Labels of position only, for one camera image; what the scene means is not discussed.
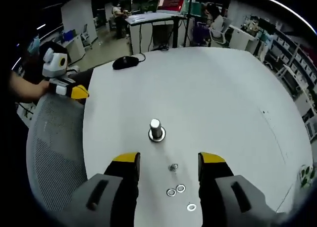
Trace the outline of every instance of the computer mouse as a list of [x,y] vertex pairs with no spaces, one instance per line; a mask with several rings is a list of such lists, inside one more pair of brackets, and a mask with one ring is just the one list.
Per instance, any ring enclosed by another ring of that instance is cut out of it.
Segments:
[[112,64],[114,70],[122,70],[125,68],[130,68],[137,66],[139,64],[139,59],[133,56],[123,56],[118,58]]

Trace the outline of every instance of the office chair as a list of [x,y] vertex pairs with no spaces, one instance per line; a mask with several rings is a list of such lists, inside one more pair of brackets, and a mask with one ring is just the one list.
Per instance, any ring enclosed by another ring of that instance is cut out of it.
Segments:
[[[215,41],[218,44],[225,44],[226,43],[225,34],[226,34],[227,30],[229,29],[229,26],[230,26],[231,22],[232,22],[231,19],[224,18],[223,19],[223,28],[222,28],[221,32],[210,28],[209,33],[210,33],[211,40]],[[221,36],[219,38],[215,38],[212,35],[213,32],[218,32],[218,33],[221,34]]]
[[87,181],[83,154],[84,106],[68,97],[46,94],[38,102],[26,144],[30,188],[52,219]]
[[83,46],[85,49],[87,47],[89,47],[90,49],[93,48],[91,43],[87,40],[89,38],[89,34],[87,32],[87,24],[85,24],[83,33],[80,35],[80,37],[81,37],[81,41],[83,42]]

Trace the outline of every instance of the white chair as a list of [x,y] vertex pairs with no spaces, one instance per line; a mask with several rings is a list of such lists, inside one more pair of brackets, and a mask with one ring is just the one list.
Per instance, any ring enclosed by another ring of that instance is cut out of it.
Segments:
[[87,32],[87,24],[85,24],[83,33],[80,35],[80,37],[81,37],[81,41],[83,42],[83,46],[84,46],[85,49],[87,47],[89,47],[90,49],[93,48],[91,43],[88,41],[89,34]]
[[[224,37],[224,35],[226,34],[230,24],[231,24],[232,20],[228,19],[228,18],[224,18],[223,19],[223,28],[221,31],[217,31],[215,29],[212,29],[210,28],[210,38],[211,40],[215,41],[216,43],[219,43],[219,44],[225,44],[226,43],[226,38]],[[213,32],[217,32],[217,33],[220,33],[220,37],[219,38],[215,38],[212,33]]]

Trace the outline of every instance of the metal cylinder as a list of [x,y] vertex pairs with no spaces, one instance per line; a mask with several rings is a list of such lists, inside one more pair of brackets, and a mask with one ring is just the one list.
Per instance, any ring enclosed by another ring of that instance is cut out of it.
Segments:
[[150,129],[154,139],[159,139],[162,137],[162,129],[161,129],[160,121],[158,119],[151,120]]

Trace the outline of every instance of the metal washer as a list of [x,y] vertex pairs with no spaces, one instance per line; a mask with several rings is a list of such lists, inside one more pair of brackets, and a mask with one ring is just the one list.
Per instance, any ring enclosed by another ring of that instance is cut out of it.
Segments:
[[168,190],[166,191],[166,194],[167,194],[168,196],[170,196],[170,197],[173,197],[173,196],[176,195],[176,190],[175,190],[174,188],[168,189]]
[[196,205],[194,203],[189,203],[187,205],[187,210],[188,211],[195,211],[196,210]]
[[176,186],[176,191],[177,191],[178,193],[183,193],[185,190],[186,190],[186,187],[185,187],[184,184],[179,184],[179,185]]
[[164,140],[165,135],[166,135],[165,129],[164,129],[164,127],[161,127],[160,129],[162,130],[162,136],[158,139],[153,138],[152,131],[151,131],[151,129],[149,130],[149,138],[151,141],[161,142],[162,140]]

